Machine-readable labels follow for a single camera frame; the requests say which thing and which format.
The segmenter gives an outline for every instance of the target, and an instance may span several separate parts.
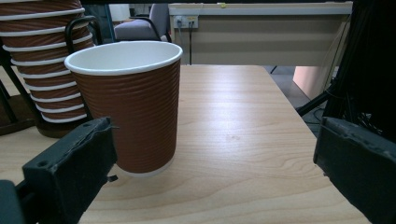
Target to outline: chair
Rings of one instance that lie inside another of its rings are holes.
[[[170,18],[168,4],[153,4],[147,17],[130,17],[133,21],[123,22],[114,28],[117,41],[121,40],[158,40],[166,36],[168,42],[172,42],[169,35]]]

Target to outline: brown paper cup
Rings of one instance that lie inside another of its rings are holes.
[[[109,116],[117,127],[117,165],[132,176],[158,174],[174,157],[181,54],[174,44],[134,41],[84,49],[64,61],[92,116]]]

